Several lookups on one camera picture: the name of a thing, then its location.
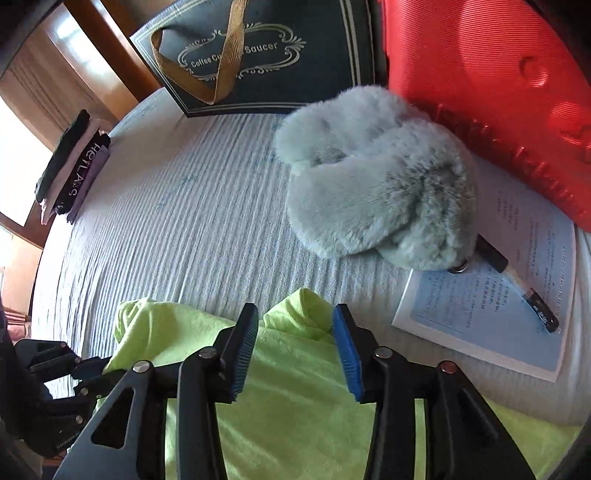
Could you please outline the striped white bed sheet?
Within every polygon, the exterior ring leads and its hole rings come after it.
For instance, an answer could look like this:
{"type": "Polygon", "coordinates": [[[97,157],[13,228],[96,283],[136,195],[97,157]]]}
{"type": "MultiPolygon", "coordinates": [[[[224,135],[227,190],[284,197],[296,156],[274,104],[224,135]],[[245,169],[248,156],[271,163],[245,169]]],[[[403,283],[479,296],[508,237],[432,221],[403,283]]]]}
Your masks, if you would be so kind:
{"type": "Polygon", "coordinates": [[[111,134],[111,155],[73,224],[54,221],[32,300],[31,333],[83,357],[113,353],[123,301],[150,298],[233,319],[300,288],[346,303],[356,323],[408,359],[452,359],[487,397],[557,424],[590,413],[590,236],[575,231],[576,280],[555,382],[451,351],[392,325],[408,275],[376,253],[325,260],[290,230],[288,171],[273,158],[272,114],[185,117],[159,90],[111,134]]]}

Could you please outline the grey fluffy plush toy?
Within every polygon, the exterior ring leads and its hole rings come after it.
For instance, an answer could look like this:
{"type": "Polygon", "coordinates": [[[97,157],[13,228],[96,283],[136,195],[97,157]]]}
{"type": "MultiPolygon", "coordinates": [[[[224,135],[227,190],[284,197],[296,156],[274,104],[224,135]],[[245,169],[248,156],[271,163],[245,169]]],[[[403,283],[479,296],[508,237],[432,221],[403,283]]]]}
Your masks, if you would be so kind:
{"type": "Polygon", "coordinates": [[[280,122],[287,217],[322,258],[377,250],[394,266],[449,270],[477,238],[476,165],[447,128],[379,86],[304,106],[280,122]]]}

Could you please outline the black white marker pen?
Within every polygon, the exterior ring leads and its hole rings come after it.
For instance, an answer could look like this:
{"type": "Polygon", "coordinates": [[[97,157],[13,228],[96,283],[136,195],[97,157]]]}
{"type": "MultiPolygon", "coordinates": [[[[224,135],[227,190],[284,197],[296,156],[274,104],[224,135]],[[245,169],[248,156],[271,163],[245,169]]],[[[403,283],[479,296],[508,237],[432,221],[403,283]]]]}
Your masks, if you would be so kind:
{"type": "Polygon", "coordinates": [[[534,311],[549,333],[555,333],[559,329],[559,321],[544,299],[522,278],[517,270],[509,263],[509,260],[482,235],[477,236],[475,251],[509,282],[520,297],[534,311]]]}

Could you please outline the folded dark clothes stack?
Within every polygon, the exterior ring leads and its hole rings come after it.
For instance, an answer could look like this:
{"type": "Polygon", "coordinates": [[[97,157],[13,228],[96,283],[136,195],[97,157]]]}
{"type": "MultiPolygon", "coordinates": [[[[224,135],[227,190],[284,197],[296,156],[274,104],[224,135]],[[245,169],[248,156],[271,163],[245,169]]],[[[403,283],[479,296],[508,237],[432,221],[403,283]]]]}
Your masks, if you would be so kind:
{"type": "Polygon", "coordinates": [[[106,120],[82,109],[63,132],[35,186],[42,225],[47,225],[53,215],[67,214],[74,206],[92,165],[108,157],[110,130],[106,120]]]}

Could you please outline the red bear suitcase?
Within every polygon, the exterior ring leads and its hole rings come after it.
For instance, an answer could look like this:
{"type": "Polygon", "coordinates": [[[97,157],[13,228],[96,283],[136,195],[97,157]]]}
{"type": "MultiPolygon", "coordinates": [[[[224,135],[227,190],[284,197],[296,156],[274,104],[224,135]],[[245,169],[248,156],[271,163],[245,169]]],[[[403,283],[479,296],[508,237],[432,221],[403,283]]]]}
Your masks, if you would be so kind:
{"type": "Polygon", "coordinates": [[[590,226],[590,5],[384,1],[389,86],[590,226]]]}

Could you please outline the white paper booklet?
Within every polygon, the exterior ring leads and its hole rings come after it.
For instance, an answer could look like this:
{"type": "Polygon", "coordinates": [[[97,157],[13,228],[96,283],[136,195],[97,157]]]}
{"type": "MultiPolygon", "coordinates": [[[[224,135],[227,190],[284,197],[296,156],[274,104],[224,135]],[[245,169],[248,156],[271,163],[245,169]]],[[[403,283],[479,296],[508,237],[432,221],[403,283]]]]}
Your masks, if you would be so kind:
{"type": "Polygon", "coordinates": [[[394,327],[544,381],[562,365],[576,270],[574,223],[549,200],[477,158],[478,232],[558,320],[551,333],[522,291],[482,257],[465,271],[411,272],[394,327]]]}

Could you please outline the lime green t-shirt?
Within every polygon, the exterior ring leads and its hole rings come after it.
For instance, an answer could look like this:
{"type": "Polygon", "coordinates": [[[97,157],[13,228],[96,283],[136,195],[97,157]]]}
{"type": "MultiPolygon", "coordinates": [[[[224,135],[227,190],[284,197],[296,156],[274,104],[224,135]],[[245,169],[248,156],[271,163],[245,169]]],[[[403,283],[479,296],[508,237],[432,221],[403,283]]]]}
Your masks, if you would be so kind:
{"type": "MultiPolygon", "coordinates": [[[[229,324],[177,303],[122,302],[107,368],[181,362],[229,324]]],[[[346,388],[331,328],[332,305],[305,288],[260,319],[245,389],[216,408],[228,478],[363,478],[375,408],[346,388]]]]}

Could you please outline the dark green gift bag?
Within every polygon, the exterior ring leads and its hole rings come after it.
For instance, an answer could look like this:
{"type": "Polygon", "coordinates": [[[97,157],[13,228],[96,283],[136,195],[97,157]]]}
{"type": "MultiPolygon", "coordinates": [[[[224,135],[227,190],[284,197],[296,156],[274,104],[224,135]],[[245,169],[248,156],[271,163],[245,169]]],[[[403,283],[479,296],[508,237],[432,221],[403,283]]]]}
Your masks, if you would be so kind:
{"type": "Polygon", "coordinates": [[[386,72],[374,1],[177,1],[133,46],[188,117],[286,113],[386,72]]]}

